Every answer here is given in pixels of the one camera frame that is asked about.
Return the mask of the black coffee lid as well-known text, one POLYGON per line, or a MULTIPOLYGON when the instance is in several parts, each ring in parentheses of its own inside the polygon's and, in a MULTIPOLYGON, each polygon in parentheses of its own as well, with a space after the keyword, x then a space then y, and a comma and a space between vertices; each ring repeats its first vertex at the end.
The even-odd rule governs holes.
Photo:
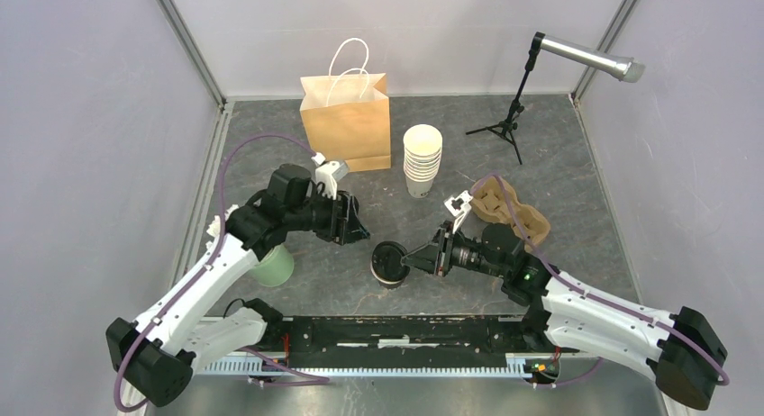
POLYGON ((401 259, 406 253, 406 248, 398 242, 380 242, 372 252, 371 266, 384 270, 386 275, 392 275, 396 268, 403 267, 401 259))

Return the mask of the black sleeved paper cup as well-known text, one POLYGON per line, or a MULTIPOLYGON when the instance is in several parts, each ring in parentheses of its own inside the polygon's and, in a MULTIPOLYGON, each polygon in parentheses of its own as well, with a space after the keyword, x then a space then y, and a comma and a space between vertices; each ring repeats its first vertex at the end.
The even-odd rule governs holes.
POLYGON ((400 287, 410 274, 410 268, 406 266, 396 268, 392 275, 386 275, 384 270, 374 266, 370 267, 370 271, 382 287, 390 290, 400 287))

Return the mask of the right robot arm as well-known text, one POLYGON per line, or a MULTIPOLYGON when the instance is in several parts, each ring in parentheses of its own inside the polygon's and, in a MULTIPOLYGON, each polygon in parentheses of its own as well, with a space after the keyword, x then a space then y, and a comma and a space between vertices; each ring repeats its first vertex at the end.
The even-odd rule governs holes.
POLYGON ((454 267, 496 277, 508 298, 526 307, 522 343, 532 351, 574 349, 613 361, 654 381, 666 396, 699 411, 730 382, 728 351, 699 311, 650 308, 577 280, 527 252, 514 232, 490 224, 470 239, 444 222, 413 251, 396 247, 387 265, 396 278, 413 268, 446 276, 454 267))

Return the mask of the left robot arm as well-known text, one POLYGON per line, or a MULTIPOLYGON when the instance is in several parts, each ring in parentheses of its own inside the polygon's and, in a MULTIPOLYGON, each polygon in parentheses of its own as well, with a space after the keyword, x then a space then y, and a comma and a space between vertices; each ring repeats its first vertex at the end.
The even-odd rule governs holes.
POLYGON ((118 378, 114 397, 127 381, 157 407, 182 394, 196 370, 240 348, 276 348, 283 339, 278 321, 244 308, 207 327, 198 323, 241 276, 275 258, 291 231, 309 231, 338 245, 368 237, 359 220, 358 199, 339 189, 348 174, 343 161, 315 170, 283 164, 267 188, 232 209, 214 244, 160 300, 135 320, 116 318, 105 339, 118 378))

